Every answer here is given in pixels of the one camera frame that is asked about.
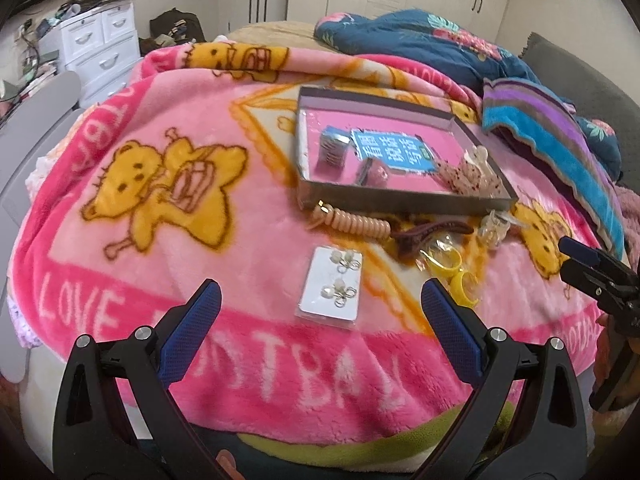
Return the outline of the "person's right hand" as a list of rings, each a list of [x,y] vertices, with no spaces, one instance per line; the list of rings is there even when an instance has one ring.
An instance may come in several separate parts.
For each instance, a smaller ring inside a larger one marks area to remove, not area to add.
[[[591,396],[592,407],[605,413],[615,403],[615,398],[620,388],[620,381],[626,370],[625,364],[617,364],[618,358],[623,353],[624,337],[616,330],[616,322],[609,314],[601,314],[598,324],[602,332],[598,338],[598,351],[596,359],[596,385]]]

